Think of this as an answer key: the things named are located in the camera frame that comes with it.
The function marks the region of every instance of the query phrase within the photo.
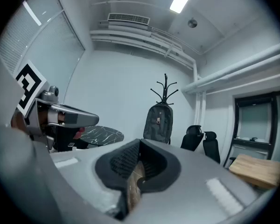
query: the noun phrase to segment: backpack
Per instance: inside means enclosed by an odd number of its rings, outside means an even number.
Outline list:
[[[163,97],[161,97],[157,92],[151,89],[161,98],[161,102],[157,102],[156,105],[152,106],[149,109],[144,127],[143,137],[145,139],[170,144],[170,137],[173,125],[173,110],[169,105],[173,105],[173,103],[168,104],[167,99],[169,98],[169,96],[173,95],[178,90],[174,91],[167,97],[168,87],[172,84],[177,83],[174,82],[167,86],[167,78],[168,77],[165,74],[165,86],[157,81],[157,83],[163,86]]]

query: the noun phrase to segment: chair backrest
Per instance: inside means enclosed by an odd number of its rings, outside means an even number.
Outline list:
[[[195,151],[204,136],[200,127],[200,125],[191,125],[187,129],[186,135],[182,139],[181,148]]]
[[[212,160],[220,163],[220,154],[218,141],[216,140],[215,132],[205,132],[205,140],[203,141],[203,148],[205,155],[210,157]]]

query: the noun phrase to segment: air vent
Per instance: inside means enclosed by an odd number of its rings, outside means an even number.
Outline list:
[[[123,14],[123,13],[109,13],[108,16],[108,21],[128,21],[128,22],[134,22],[143,25],[148,25],[149,20],[150,20],[149,17],[142,17],[133,14]]]

